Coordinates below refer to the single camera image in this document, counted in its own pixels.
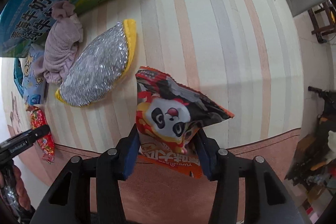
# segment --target snack bag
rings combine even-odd
[[[41,109],[39,109],[36,106],[29,106],[27,110],[31,111],[30,124],[31,124],[32,129],[48,124],[45,118],[45,115]],[[54,139],[51,133],[49,132],[46,136],[38,139],[37,143],[39,144],[42,151],[44,152],[42,159],[48,163],[54,162],[55,161],[55,143],[54,143]]]
[[[32,44],[28,56],[24,60],[23,100],[29,105],[43,104],[46,80],[43,77],[35,77],[32,70],[32,64],[43,55],[44,50],[40,46]]]
[[[234,115],[158,70],[140,67],[135,76],[142,158],[199,178],[202,169],[190,140],[199,128]]]
[[[18,58],[14,59],[14,83],[21,97],[23,97],[23,89],[22,89],[22,81],[23,81],[23,72],[21,68],[21,62]]]

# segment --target striped table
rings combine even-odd
[[[55,99],[58,86],[49,85],[44,110],[56,143],[104,152],[127,136],[135,121],[139,66],[166,72],[233,112],[234,119],[205,129],[221,147],[301,127],[300,48],[285,0],[111,0],[81,15],[80,52],[126,18],[137,22],[135,60],[104,100],[70,107]],[[13,59],[3,58],[1,81],[8,125],[28,129],[29,116],[13,83]],[[16,109],[20,122],[10,119]]]

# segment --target panda cartoon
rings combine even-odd
[[[179,98],[163,99],[159,94],[146,91],[142,96],[146,100],[138,104],[136,115],[140,133],[166,144],[175,153],[185,154],[185,144],[197,132],[188,103]]]

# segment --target pink cloth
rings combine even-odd
[[[57,21],[48,34],[44,56],[33,63],[35,77],[44,76],[48,83],[57,84],[68,75],[78,49],[75,42],[83,41],[82,24],[74,9],[67,0],[52,7],[51,16]]]

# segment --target red candy wrapper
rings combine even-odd
[[[32,129],[48,124],[47,119],[45,118],[45,115],[41,109],[39,109],[36,106],[29,106],[27,110],[31,111],[30,124],[31,124]],[[44,137],[38,139],[37,143],[39,144],[42,151],[44,152],[42,159],[48,163],[54,162],[55,161],[55,143],[54,143],[54,139],[51,133],[49,132]]]
[[[195,178],[201,177],[192,138],[200,128],[234,115],[158,70],[141,67],[135,76],[136,126],[142,158]]]

